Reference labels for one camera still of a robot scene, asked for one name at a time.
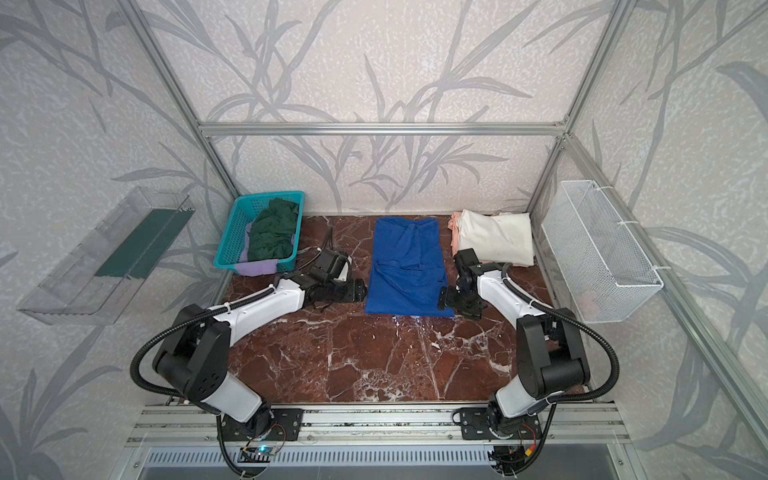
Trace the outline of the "blue t shirt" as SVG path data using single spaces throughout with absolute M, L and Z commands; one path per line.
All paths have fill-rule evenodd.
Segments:
M 451 318 L 452 309 L 438 308 L 447 286 L 437 220 L 377 220 L 365 313 Z

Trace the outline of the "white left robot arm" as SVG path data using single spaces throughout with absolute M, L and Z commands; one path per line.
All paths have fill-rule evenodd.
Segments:
M 246 435 L 264 436 L 274 424 L 269 402 L 229 372 L 230 349 L 242 338 L 287 314 L 316 303 L 358 303 L 367 294 L 365 282 L 350 276 L 348 255 L 322 250 L 309 270 L 277 275 L 268 287 L 234 302 L 203 309 L 182 309 L 173 325 L 134 358 L 137 366 L 152 348 L 158 349 L 152 369 L 180 396 L 221 421 L 231 421 Z

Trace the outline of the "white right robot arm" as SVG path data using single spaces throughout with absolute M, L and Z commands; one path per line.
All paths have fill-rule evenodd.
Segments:
M 441 290 L 438 308 L 473 320 L 489 306 L 501 313 L 516 332 L 516 375 L 485 407 L 461 408 L 453 421 L 464 440 L 533 440 L 541 434 L 539 412 L 552 405 L 556 395 L 590 381 L 575 317 L 568 309 L 538 303 L 500 265 L 481 262 L 472 249 L 458 251 L 454 263 L 456 285 Z

